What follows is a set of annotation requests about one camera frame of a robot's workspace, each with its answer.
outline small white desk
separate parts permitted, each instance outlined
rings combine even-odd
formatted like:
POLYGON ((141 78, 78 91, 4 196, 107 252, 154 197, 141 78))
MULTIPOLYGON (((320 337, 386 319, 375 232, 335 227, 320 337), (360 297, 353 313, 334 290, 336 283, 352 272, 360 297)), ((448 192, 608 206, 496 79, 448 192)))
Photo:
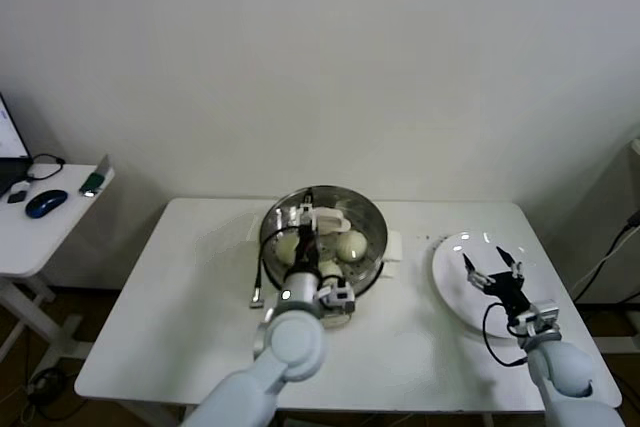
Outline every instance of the small white desk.
MULTIPOLYGON (((31 172, 42 176, 56 165, 36 164, 31 172)), ((72 339, 82 317, 70 315, 62 326, 57 325, 38 307, 43 301, 52 301, 53 292, 36 274, 45 266, 51 255, 89 210, 96 199, 83 197, 78 189, 93 172, 95 165, 66 164, 59 174, 47 180, 34 182, 24 202, 8 204, 8 193, 0 197, 0 305, 11 311, 19 322, 2 347, 0 361, 24 329, 25 325, 50 343, 35 372, 56 364, 60 357, 86 358, 91 343, 72 339), (41 192, 61 189, 69 198, 55 210, 40 219, 31 219, 24 212, 26 204, 41 192), (24 282, 37 294, 31 301, 13 284, 24 282)), ((106 188, 113 178, 113 171, 105 179, 106 188)))
MULTIPOLYGON (((263 316, 248 302, 255 276, 253 241, 231 222, 272 200, 176 199, 169 203, 95 342, 76 391, 86 397, 198 404, 230 372, 252 362, 263 316), (208 242, 237 245, 214 252, 208 242)), ((345 327, 328 330, 318 374, 288 385, 284 409, 377 412, 531 412, 543 410, 527 367, 505 369, 481 335, 463 325, 431 281, 435 247, 463 230, 500 233, 528 250, 560 307, 564 339, 587 352, 607 403, 620 391, 556 271, 521 210, 510 203, 376 202, 400 231, 404 260, 358 299, 345 327)), ((522 355, 515 340, 494 339, 504 359, 522 355)))

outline white plate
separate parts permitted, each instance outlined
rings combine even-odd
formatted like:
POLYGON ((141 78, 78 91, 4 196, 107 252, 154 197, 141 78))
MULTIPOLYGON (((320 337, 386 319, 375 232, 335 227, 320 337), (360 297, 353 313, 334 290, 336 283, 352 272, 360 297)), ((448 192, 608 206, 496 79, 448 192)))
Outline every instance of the white plate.
MULTIPOLYGON (((476 269, 491 275, 509 270, 496 249, 500 246, 516 262, 523 262, 525 281, 522 290, 530 302, 553 297, 553 293, 545 292, 543 279, 536 279, 535 263, 525 249, 505 237, 488 232, 461 232, 440 244, 433 257, 433 278, 440 296, 458 317, 478 331, 482 331, 482 317, 489 304, 500 300, 485 295, 467 281, 463 253, 476 269)), ((487 333, 494 337, 513 338, 507 332, 506 324, 504 309, 494 307, 487 319, 487 333)))

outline laptop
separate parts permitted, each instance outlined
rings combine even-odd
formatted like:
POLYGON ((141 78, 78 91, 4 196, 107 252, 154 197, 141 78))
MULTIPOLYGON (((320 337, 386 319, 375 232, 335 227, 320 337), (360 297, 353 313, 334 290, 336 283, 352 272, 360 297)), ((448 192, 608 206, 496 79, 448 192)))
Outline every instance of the laptop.
POLYGON ((23 180, 33 160, 0 94, 0 196, 23 180))

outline white wall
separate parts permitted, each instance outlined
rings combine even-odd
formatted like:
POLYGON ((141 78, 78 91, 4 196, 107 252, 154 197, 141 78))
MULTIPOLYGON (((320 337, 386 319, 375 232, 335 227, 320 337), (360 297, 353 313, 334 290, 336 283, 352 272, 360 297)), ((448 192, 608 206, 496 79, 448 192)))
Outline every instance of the white wall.
POLYGON ((170 197, 319 182, 512 199, 551 239, 639 132, 637 7, 0 0, 0 88, 33 150, 119 173, 49 273, 121 285, 170 197))

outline monitor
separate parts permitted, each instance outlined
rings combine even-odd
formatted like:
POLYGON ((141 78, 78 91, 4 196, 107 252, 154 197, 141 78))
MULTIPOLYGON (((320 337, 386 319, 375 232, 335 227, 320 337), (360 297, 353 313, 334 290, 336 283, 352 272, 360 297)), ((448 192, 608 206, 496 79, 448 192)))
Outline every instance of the monitor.
POLYGON ((28 159, 29 152, 20 138, 0 95, 0 159, 28 159))

